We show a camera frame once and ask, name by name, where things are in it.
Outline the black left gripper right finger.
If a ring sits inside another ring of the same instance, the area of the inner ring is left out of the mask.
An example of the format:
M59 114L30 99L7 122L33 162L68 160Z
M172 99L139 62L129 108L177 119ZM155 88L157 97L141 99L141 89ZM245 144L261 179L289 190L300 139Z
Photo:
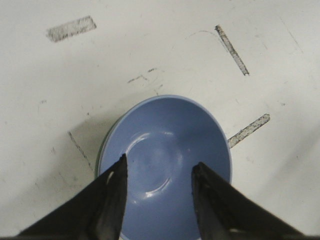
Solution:
M203 240L295 240L304 234L236 190L203 162L192 168L192 196Z

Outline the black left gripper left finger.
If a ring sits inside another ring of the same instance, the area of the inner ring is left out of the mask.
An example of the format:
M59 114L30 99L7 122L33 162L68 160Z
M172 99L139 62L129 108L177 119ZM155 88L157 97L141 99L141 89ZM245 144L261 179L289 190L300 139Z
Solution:
M72 199L18 234L37 240L117 240L128 190L128 163L123 154Z

